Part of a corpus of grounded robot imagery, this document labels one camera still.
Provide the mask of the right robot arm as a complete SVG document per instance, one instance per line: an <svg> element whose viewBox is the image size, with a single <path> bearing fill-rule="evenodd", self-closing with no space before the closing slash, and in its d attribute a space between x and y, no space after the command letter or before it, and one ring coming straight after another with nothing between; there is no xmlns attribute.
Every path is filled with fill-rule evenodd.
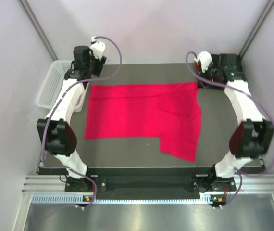
<svg viewBox="0 0 274 231"><path fill-rule="evenodd" d="M258 110L251 95L247 78L236 54L210 54L203 51L196 55L196 73L207 81L198 80L199 88L223 90L237 117L238 127L229 141L229 151L213 165L207 178L194 178L196 190L221 190L231 183L236 171L267 153L274 134L271 121Z"/></svg>

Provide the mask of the pink t shirt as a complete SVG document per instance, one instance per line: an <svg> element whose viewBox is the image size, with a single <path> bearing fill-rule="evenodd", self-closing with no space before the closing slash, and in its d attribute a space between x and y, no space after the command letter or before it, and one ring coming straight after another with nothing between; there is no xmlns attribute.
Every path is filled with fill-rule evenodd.
<svg viewBox="0 0 274 231"><path fill-rule="evenodd" d="M160 151L194 162L202 109L196 82L92 85L86 139L158 137Z"/></svg>

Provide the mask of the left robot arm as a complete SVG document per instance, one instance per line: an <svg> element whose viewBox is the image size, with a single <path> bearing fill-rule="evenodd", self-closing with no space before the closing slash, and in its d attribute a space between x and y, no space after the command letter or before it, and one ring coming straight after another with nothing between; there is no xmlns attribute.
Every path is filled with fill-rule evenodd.
<svg viewBox="0 0 274 231"><path fill-rule="evenodd" d="M76 190L92 190L87 165L77 153L77 137L70 120L80 96L86 91L92 76L100 76L106 57L105 43L93 42L91 46L74 48L74 59L64 75L62 89L51 111L37 121L37 130L45 153L57 158L66 168L66 185Z"/></svg>

